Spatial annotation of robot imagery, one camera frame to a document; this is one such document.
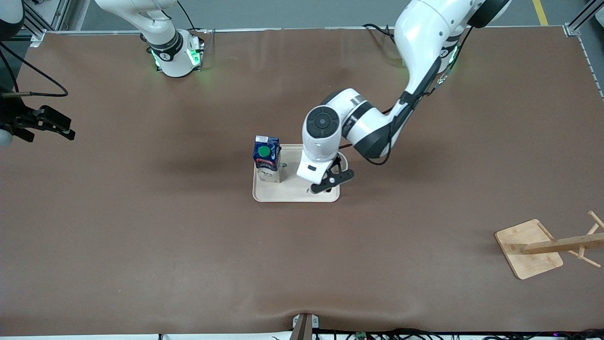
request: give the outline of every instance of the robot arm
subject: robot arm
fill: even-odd
[[[177,30],[164,10],[176,0],[96,0],[103,10],[122,17],[141,31],[157,66],[170,77],[200,67],[203,45],[197,36]]]
[[[21,0],[3,0],[0,3],[0,41],[15,36],[25,21]]]
[[[319,193],[354,176],[334,174],[341,137],[364,158],[390,155],[403,126],[423,96],[449,64],[467,24],[481,28],[498,18],[510,0],[412,0],[399,16],[394,41],[409,69],[403,94],[385,115],[349,88],[329,95],[311,110],[302,128],[303,154],[298,176],[314,183]]]

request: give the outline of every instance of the green led light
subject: green led light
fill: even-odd
[[[449,64],[453,62],[453,60],[455,60],[455,55],[457,54],[457,46],[455,46],[455,49],[453,50],[453,53],[451,53],[451,58],[449,58]]]
[[[189,58],[191,59],[191,63],[193,65],[199,65],[200,63],[200,59],[199,59],[199,53],[196,50],[187,50],[187,52],[189,53]]]
[[[155,65],[157,67],[160,67],[159,66],[159,60],[157,60],[157,56],[155,55],[155,52],[151,51],[151,55],[153,56],[153,60],[155,60]]]

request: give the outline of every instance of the green bottle cap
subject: green bottle cap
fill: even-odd
[[[268,146],[261,146],[258,148],[258,153],[262,157],[268,157],[271,154],[271,149]]]

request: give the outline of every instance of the tray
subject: tray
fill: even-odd
[[[311,182],[296,175],[302,144],[281,144],[281,183],[262,181],[254,167],[254,184],[252,195],[258,202],[334,202],[339,198],[339,186],[331,192],[313,194],[310,192]]]

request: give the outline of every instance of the blue milk carton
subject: blue milk carton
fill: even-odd
[[[254,144],[256,174],[263,181],[281,182],[281,146],[279,138],[256,136]]]

